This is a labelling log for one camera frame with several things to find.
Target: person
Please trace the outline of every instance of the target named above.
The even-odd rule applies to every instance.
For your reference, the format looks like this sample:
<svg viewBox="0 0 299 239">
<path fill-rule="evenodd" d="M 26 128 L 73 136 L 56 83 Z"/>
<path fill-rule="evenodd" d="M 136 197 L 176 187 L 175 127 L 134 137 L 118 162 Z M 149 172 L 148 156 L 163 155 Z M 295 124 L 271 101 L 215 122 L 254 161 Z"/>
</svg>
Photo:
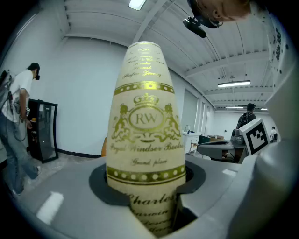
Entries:
<svg viewBox="0 0 299 239">
<path fill-rule="evenodd" d="M 32 63 L 14 78 L 10 86 L 12 100 L 7 100 L 0 112 L 0 138 L 7 152 L 8 174 L 12 191 L 16 195 L 20 195 L 24 190 L 19 166 L 31 179 L 35 179 L 41 172 L 41 167 L 35 167 L 29 161 L 19 129 L 20 122 L 25 122 L 27 128 L 32 128 L 26 116 L 26 106 L 32 80 L 38 76 L 39 70 L 39 64 Z"/>
<path fill-rule="evenodd" d="M 276 142 L 276 140 L 277 140 L 277 133 L 275 127 L 273 126 L 270 134 L 270 143 Z"/>
<path fill-rule="evenodd" d="M 252 104 L 252 103 L 249 103 L 247 105 L 247 112 L 239 117 L 236 129 L 240 129 L 242 126 L 244 126 L 244 125 L 248 124 L 249 122 L 253 121 L 254 119 L 256 119 L 256 116 L 253 113 L 255 107 L 256 107 L 256 105 Z"/>
</svg>

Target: gold dotted band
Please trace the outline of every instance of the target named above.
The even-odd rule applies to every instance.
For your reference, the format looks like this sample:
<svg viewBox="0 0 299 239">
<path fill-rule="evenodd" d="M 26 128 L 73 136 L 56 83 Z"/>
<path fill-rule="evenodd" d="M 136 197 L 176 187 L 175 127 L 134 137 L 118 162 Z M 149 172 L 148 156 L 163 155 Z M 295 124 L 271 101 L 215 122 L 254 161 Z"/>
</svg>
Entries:
<svg viewBox="0 0 299 239">
<path fill-rule="evenodd" d="M 134 46 L 136 46 L 136 45 L 147 45 L 147 44 L 151 44 L 151 45 L 154 45 L 154 46 L 156 46 L 156 47 L 161 48 L 159 45 L 154 44 L 154 43 L 152 43 L 152 42 L 138 42 L 138 43 L 135 43 L 135 44 L 129 46 L 128 49 L 130 49 L 131 47 L 134 47 Z"/>
<path fill-rule="evenodd" d="M 141 81 L 141 82 L 134 82 L 129 84 L 124 84 L 121 87 L 118 87 L 114 91 L 114 95 L 118 95 L 120 93 L 124 93 L 126 91 L 133 91 L 133 90 L 162 90 L 167 91 L 170 93 L 174 93 L 174 89 L 172 86 L 168 84 L 163 84 L 155 81 Z"/>
<path fill-rule="evenodd" d="M 158 172 L 129 172 L 107 167 L 107 176 L 116 181 L 129 184 L 153 185 L 168 183 L 183 177 L 186 174 L 185 165 L 179 167 L 158 171 Z"/>
</svg>

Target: bottle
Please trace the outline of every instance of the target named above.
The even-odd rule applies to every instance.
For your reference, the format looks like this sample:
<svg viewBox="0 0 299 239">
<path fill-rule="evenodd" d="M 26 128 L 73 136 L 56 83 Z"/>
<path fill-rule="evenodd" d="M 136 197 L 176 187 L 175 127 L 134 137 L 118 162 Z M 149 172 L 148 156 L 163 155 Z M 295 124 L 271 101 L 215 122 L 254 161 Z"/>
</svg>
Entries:
<svg viewBox="0 0 299 239">
<path fill-rule="evenodd" d="M 134 43 L 125 55 L 109 119 L 107 182 L 130 197 L 154 235 L 172 232 L 185 154 L 171 77 L 155 43 Z"/>
</svg>

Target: black cap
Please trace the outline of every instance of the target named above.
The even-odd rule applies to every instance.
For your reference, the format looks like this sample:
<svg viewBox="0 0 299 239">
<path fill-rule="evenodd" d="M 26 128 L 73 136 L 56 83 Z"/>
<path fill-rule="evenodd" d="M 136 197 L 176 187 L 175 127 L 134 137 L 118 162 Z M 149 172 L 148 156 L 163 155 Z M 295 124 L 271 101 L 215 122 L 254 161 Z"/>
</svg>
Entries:
<svg viewBox="0 0 299 239">
<path fill-rule="evenodd" d="M 219 22 L 218 21 L 213 21 L 213 20 L 210 20 L 210 19 L 207 19 L 205 17 L 203 17 L 200 12 L 199 12 L 199 9 L 197 7 L 197 4 L 196 4 L 196 0 L 187 0 L 189 6 L 191 7 L 192 9 L 192 12 L 194 14 L 194 17 L 196 18 L 196 20 L 206 26 L 207 28 L 217 28 L 219 25 Z"/>
<path fill-rule="evenodd" d="M 39 70 L 40 70 L 40 66 L 38 63 L 31 63 L 31 65 L 27 68 L 28 70 L 35 70 L 37 69 L 37 72 L 36 72 L 36 80 L 39 80 L 40 76 L 39 76 Z"/>
</svg>

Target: ceiling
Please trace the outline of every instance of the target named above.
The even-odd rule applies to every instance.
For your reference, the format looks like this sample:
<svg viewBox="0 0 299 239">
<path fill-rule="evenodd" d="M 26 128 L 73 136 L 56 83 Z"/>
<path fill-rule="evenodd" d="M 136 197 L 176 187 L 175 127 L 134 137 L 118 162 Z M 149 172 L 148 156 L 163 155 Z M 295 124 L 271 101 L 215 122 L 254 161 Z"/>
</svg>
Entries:
<svg viewBox="0 0 299 239">
<path fill-rule="evenodd" d="M 128 7 L 130 0 L 55 1 L 64 8 L 57 11 L 60 19 L 68 21 L 65 36 L 124 46 L 155 42 L 168 67 L 218 110 L 249 102 L 262 107 L 273 92 L 267 35 L 252 15 L 216 29 L 203 26 L 207 37 L 200 38 L 183 25 L 183 19 L 193 16 L 187 0 L 146 0 L 140 11 Z M 218 83 L 232 80 L 250 80 L 251 85 L 218 89 Z"/>
</svg>

